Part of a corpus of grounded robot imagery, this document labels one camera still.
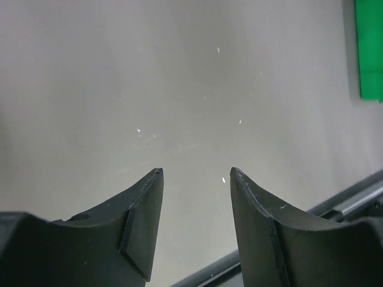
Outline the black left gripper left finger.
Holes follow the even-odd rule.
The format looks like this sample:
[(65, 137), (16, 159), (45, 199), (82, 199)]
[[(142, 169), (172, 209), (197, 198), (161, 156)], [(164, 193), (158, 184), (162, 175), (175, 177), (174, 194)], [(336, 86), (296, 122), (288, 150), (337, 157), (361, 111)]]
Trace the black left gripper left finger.
[(163, 170), (69, 220), (1, 213), (2, 286), (144, 286), (151, 278)]

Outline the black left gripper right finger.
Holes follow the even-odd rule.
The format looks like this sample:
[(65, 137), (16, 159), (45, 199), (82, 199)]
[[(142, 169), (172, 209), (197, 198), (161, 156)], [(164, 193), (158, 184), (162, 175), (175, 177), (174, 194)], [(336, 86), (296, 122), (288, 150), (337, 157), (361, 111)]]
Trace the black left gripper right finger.
[(382, 285), (382, 218), (321, 218), (236, 167), (230, 193), (245, 286)]

